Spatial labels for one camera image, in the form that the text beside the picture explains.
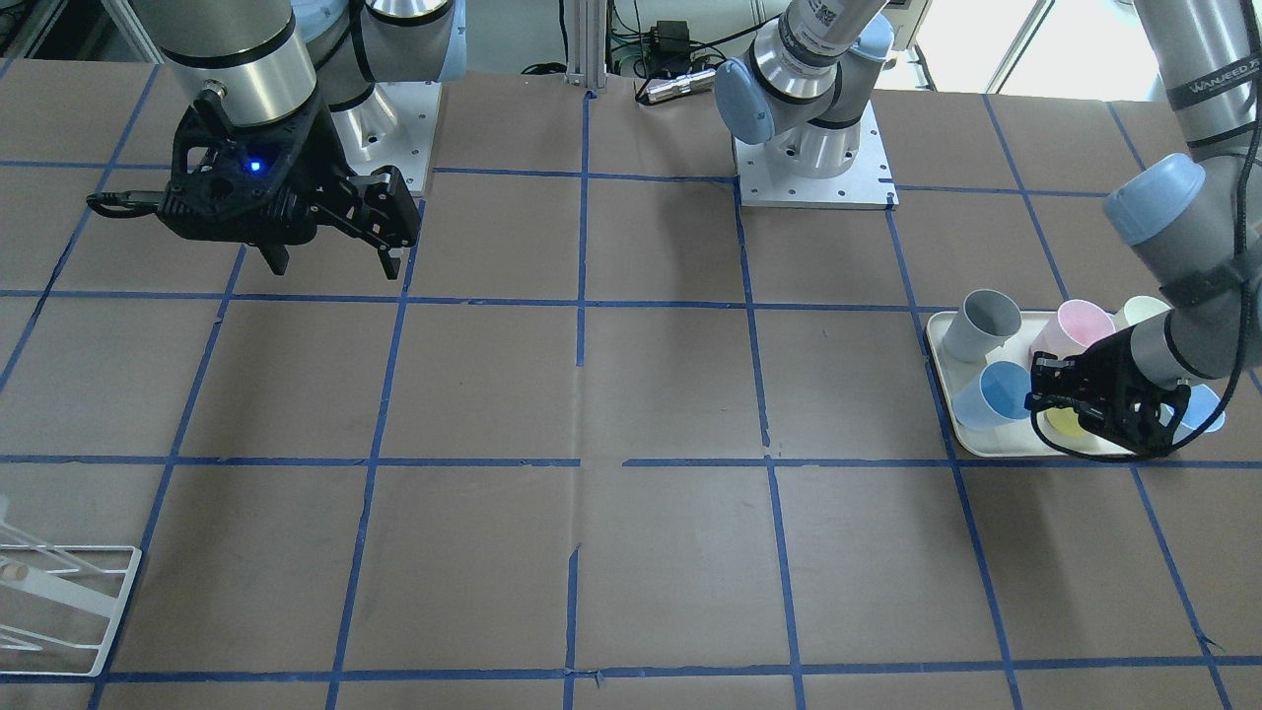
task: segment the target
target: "white tray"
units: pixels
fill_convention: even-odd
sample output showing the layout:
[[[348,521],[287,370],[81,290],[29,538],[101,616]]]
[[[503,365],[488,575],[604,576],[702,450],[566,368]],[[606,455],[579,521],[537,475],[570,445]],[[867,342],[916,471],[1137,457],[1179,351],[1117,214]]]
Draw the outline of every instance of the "white tray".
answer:
[[[955,392],[976,378],[988,363],[1008,361],[1023,368],[1030,367],[1030,343],[1042,330],[1042,325],[1051,319],[1051,311],[1022,311],[1021,329],[1008,338],[1003,347],[998,347],[987,353],[984,363],[960,363],[950,357],[941,348],[943,335],[950,325],[955,310],[934,313],[925,323],[925,339],[929,340],[929,353],[938,372],[938,382],[941,386],[943,401],[946,404],[946,414],[950,415],[952,428],[955,430],[955,440],[968,451],[983,459],[1030,458],[1030,457],[1064,457],[1064,454],[1049,448],[1039,441],[1039,435],[1034,434],[1030,421],[1013,422],[991,431],[973,431],[962,428],[955,421],[954,399]],[[1044,415],[1039,415],[1040,429],[1051,441],[1069,449],[1083,451],[1084,454],[1109,455],[1128,454],[1127,450],[1094,435],[1069,438],[1047,424]]]

